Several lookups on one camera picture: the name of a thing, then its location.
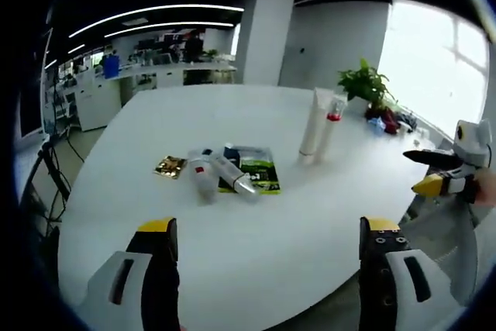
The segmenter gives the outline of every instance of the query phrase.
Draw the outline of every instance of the gold package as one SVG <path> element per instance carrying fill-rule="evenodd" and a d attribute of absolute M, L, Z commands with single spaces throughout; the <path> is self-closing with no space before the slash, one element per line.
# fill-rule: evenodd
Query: gold package
<path fill-rule="evenodd" d="M 176 180 L 185 166 L 185 159 L 171 157 L 169 155 L 155 167 L 155 173 Z"/>

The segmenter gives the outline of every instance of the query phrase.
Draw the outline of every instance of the floor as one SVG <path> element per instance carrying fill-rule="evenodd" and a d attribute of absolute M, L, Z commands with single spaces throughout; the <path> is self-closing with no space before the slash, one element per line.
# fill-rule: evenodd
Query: floor
<path fill-rule="evenodd" d="M 103 129 L 96 129 L 86 133 L 75 130 L 70 136 L 71 144 L 81 155 L 81 157 L 86 158 L 90 154 L 91 148 L 94 146 L 102 132 Z M 58 143 L 56 146 L 56 152 L 61 171 L 69 181 L 69 184 L 74 184 L 83 163 L 71 149 L 67 141 L 61 141 Z M 52 216 L 59 216 L 64 207 L 62 199 L 60 195 L 56 193 L 56 188 L 54 187 L 53 182 L 49 177 L 47 177 L 47 169 L 44 164 L 42 164 L 37 171 L 33 184 L 45 205 L 50 206 L 53 201 L 53 197 L 55 197 Z M 436 207 L 436 205 L 431 202 L 430 204 L 426 204 L 425 202 L 420 201 L 420 204 L 423 205 L 424 210 L 429 210 Z M 488 212 L 489 209 L 477 212 L 480 220 L 482 220 Z M 492 226 L 496 225 L 496 217 L 494 217 L 494 215 L 495 214 L 493 213 L 491 219 L 485 219 L 483 221 L 484 224 L 492 224 Z M 63 215 L 60 220 L 61 222 L 54 225 L 56 226 L 64 223 Z M 412 245 L 415 246 L 415 248 L 422 249 L 433 260 L 438 260 L 453 250 L 453 234 L 455 233 L 456 232 L 449 231 L 445 236 L 433 239 L 427 236 L 415 235 L 414 231 L 408 238 L 411 240 Z M 494 260 L 496 254 L 496 239 L 487 238 L 487 234 L 482 234 L 482 236 L 485 250 L 484 260 L 487 261 L 487 265 L 481 269 L 481 273 L 484 273 L 487 272 L 489 267 L 491 267 L 489 264 L 492 262 L 491 258 Z M 288 321 L 275 326 L 271 330 L 300 331 L 311 329 L 314 331 L 319 331 L 330 329 L 357 329 L 359 317 L 360 300 L 358 283 L 357 276 L 354 275 L 345 284 L 343 284 L 343 286 L 322 300 L 319 304 L 311 307 L 302 314 L 297 315 L 293 319 L 289 319 Z"/>

